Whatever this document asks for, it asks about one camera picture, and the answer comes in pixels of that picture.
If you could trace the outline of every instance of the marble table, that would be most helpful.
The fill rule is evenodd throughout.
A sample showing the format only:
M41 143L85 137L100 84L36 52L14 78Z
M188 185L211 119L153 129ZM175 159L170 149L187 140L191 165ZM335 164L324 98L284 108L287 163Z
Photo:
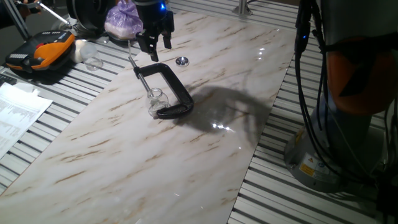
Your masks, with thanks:
M193 113L152 119L127 66L1 195L0 223L227 222L294 33L184 11L175 26L159 58L192 95ZM190 65L177 67L179 56ZM175 103L160 75L147 81Z

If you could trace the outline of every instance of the metal grating floor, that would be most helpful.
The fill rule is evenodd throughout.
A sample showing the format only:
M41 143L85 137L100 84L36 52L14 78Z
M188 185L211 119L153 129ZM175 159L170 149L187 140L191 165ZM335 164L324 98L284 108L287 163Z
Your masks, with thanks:
M295 31L298 7L277 2L253 2L249 17L231 11L238 0L171 0L173 9L208 14ZM54 74L53 85L30 82L0 67L0 73L30 82L40 96L53 100L51 107L0 160L0 194L29 166L60 132L123 69L127 50L112 43L97 45L104 67L93 73L83 64L68 64ZM135 46L134 54L139 53ZM302 85L308 108L317 98L321 55L314 38L302 57ZM373 117L372 127L383 129L383 116ZM290 64L277 99L243 180L228 223L374 223L375 191L354 197L346 193L323 194L301 185L283 161L286 142L303 126L294 63Z

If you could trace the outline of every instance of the plastic bag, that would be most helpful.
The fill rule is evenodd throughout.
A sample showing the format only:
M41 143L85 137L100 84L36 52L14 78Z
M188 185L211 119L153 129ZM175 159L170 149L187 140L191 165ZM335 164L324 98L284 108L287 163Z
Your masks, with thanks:
M137 7L131 0L120 0L117 6L109 10L105 20L105 30L121 40L135 38L143 26Z

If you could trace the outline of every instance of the metal pole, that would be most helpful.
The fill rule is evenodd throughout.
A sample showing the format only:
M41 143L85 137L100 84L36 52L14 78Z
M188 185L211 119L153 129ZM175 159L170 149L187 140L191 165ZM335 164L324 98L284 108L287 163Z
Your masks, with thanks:
M11 19L14 21L14 24L17 27L17 30L21 34L22 38L25 41L29 40L32 36L29 34L26 23L22 18L21 14L19 13L17 7L15 6L14 1L13 0L1 0L1 1L6 7L7 12L10 15Z
M42 2L38 1L37 4L40 5L43 9L45 9L47 12L51 13L51 15L53 15L57 19L61 20L64 24L70 25L70 22L68 22L66 19L62 18L62 16L58 15L57 13L55 13L53 10L51 10L49 7L47 7Z
M232 10L232 12L238 15L247 16L251 16L253 14L253 12L248 8L248 0L239 0L239 6Z
M129 40L129 60L130 60L130 63L131 63L131 65L132 65L132 67L133 67L133 68L136 68L136 67L137 67L137 64L136 64L136 62L132 59L132 56L131 56L131 45L130 45L130 40ZM137 76L138 76L138 78L141 80L142 85L144 86L144 88L147 90L147 92L149 92L149 91L150 91L150 88L149 88L148 83L145 81L144 76L143 76L141 73L138 73Z

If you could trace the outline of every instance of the glass jar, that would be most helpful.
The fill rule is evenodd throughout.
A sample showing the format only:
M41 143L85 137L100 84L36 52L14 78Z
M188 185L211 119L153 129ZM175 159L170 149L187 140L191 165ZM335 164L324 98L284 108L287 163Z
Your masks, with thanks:
M83 62L86 65L87 70L95 71L103 66L103 62L100 58L100 54L97 51L97 48L90 43L86 43L80 49L80 55L83 59Z
M148 91L146 106L149 115L153 118L157 117L156 111L170 107L169 99L160 88L152 88Z

